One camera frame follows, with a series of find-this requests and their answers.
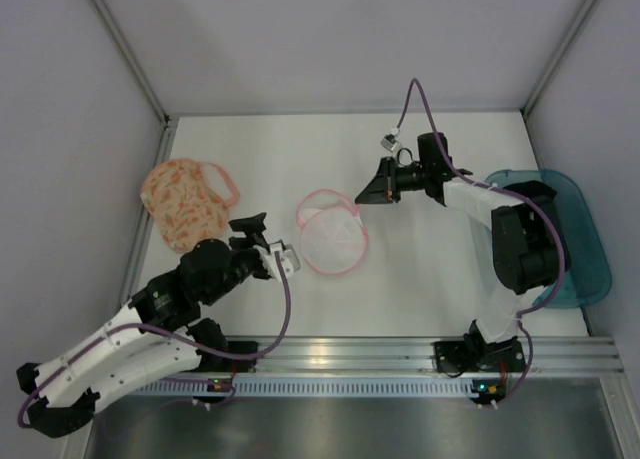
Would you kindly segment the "white mesh laundry bag pink trim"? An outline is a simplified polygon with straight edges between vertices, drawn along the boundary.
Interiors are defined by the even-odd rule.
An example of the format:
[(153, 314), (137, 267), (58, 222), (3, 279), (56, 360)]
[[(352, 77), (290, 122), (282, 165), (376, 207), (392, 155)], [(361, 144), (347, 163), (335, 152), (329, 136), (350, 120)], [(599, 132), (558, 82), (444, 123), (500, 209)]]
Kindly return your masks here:
[(300, 250), (311, 269), (325, 276), (340, 276), (364, 259), (369, 234), (360, 207), (342, 193), (319, 189), (297, 206)]

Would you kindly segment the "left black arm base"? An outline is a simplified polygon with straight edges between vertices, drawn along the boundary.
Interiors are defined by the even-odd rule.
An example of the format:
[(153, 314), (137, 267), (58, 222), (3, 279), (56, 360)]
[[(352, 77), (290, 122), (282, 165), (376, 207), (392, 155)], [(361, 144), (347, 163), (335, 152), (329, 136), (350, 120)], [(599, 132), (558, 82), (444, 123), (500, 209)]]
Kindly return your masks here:
[[(230, 353), (232, 355), (240, 355), (246, 357), (258, 351), (258, 343), (250, 340), (231, 340), (228, 341), (225, 337), (221, 340), (215, 341), (202, 341), (202, 344), (220, 350), (222, 352)], [(230, 373), (230, 372), (248, 372), (255, 364), (256, 359), (242, 360), (229, 359), (211, 355), (201, 350), (197, 352), (200, 358), (199, 365), (193, 369), (193, 372), (202, 373)]]

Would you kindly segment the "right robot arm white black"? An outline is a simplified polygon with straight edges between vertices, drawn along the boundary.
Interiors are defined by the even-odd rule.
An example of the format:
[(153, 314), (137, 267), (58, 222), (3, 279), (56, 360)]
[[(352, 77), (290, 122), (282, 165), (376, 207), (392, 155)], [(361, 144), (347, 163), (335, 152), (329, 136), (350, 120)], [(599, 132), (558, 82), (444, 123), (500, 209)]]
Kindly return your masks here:
[(540, 181), (501, 188), (472, 180), (470, 171), (454, 166), (440, 132), (419, 135), (418, 158), (408, 164), (400, 162), (403, 148), (394, 134), (382, 144), (392, 154), (380, 159), (355, 203), (393, 204), (406, 192), (422, 191), (484, 227), (490, 234), (496, 285), (473, 326), (487, 344), (511, 339), (517, 322), (535, 308), (523, 309), (521, 297), (531, 289), (559, 285), (570, 265), (554, 204), (556, 191)]

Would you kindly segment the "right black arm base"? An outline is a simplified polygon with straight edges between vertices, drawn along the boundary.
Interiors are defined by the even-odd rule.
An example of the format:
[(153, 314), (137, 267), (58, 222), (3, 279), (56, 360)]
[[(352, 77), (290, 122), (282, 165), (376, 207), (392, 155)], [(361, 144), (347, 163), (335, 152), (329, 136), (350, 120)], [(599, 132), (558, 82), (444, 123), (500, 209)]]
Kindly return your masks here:
[(521, 343), (512, 338), (500, 343), (446, 340), (434, 344), (436, 370), (449, 376), (463, 373), (523, 372), (526, 365)]

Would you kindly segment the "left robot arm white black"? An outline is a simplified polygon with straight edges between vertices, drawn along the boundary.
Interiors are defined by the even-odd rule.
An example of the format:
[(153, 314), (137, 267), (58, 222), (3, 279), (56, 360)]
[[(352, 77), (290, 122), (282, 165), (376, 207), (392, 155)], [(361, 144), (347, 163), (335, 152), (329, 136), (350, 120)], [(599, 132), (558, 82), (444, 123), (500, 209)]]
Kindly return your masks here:
[(130, 392), (182, 372), (229, 372), (268, 354), (254, 342), (229, 342), (201, 316), (248, 278), (285, 284), (299, 268), (295, 251), (264, 237), (260, 213), (236, 219), (229, 240), (200, 239), (172, 270), (151, 279), (96, 332), (57, 358), (26, 363), (16, 375), (27, 398), (22, 429), (50, 438), (71, 434)]

